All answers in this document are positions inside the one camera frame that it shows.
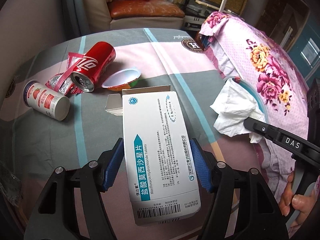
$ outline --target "yellow flower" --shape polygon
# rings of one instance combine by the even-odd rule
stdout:
[[[267,57],[269,56],[269,48],[260,44],[252,48],[250,53],[251,63],[256,71],[263,72],[266,64],[268,63]]]
[[[280,93],[279,99],[284,103],[288,103],[289,102],[289,91],[285,91],[283,93]]]

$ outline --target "crumpled tissue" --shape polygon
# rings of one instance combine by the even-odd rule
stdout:
[[[249,133],[251,143],[261,141],[262,136],[244,128],[243,121],[247,117],[252,117],[266,122],[265,115],[260,111],[254,97],[232,79],[227,80],[210,107],[218,114],[213,126],[220,133],[230,137]]]

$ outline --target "floral blanket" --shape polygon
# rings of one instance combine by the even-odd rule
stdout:
[[[307,138],[308,87],[281,47],[241,19],[219,12],[207,18],[200,34],[209,36],[205,53],[220,74],[223,77],[237,75],[257,91],[271,125]],[[274,193],[279,199],[286,178],[294,169],[291,153],[269,140],[256,147],[261,147],[263,152],[260,164],[268,159],[268,169],[273,173],[269,179],[279,174],[278,183],[270,182],[276,186]]]

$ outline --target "brown leather cushion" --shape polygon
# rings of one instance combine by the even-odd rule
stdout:
[[[128,17],[177,17],[183,18],[184,12],[175,4],[165,0],[115,0],[108,3],[111,18]]]

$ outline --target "screw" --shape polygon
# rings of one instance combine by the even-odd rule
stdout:
[[[224,162],[218,162],[217,163],[217,166],[221,169],[225,168],[226,167],[226,164]]]
[[[259,173],[259,171],[256,168],[252,168],[250,171],[253,175],[257,175]]]
[[[89,163],[89,167],[90,167],[90,168],[94,168],[94,167],[96,167],[97,165],[98,165],[98,163],[97,163],[96,161],[92,161],[92,162]]]
[[[59,174],[59,173],[63,172],[63,168],[62,167],[58,167],[58,168],[55,169],[55,172],[57,174]]]

